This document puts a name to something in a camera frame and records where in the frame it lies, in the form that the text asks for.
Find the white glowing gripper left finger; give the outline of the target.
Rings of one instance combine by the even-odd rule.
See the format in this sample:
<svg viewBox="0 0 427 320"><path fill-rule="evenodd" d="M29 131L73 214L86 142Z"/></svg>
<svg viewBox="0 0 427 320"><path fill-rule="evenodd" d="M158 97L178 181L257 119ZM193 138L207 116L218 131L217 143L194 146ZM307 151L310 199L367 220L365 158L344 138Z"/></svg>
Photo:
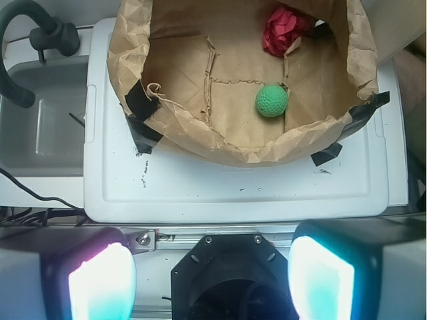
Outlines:
<svg viewBox="0 0 427 320"><path fill-rule="evenodd" d="M135 294L115 227L1 228L2 319L129 319Z"/></svg>

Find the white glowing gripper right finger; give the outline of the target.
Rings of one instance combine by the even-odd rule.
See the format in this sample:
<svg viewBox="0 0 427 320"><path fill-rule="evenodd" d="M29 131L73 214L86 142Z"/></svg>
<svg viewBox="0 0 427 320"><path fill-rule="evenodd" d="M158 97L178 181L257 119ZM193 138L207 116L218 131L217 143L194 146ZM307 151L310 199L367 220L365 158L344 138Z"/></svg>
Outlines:
<svg viewBox="0 0 427 320"><path fill-rule="evenodd" d="M425 219L308 219L288 281L300 319L425 319Z"/></svg>

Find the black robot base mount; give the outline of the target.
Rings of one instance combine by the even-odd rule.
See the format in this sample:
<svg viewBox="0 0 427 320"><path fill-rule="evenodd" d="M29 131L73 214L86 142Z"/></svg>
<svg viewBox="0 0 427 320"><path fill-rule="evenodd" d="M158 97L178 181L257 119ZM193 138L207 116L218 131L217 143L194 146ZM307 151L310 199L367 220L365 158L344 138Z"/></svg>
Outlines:
<svg viewBox="0 0 427 320"><path fill-rule="evenodd" d="M173 319L298 319L288 260L250 234L199 241L171 270Z"/></svg>

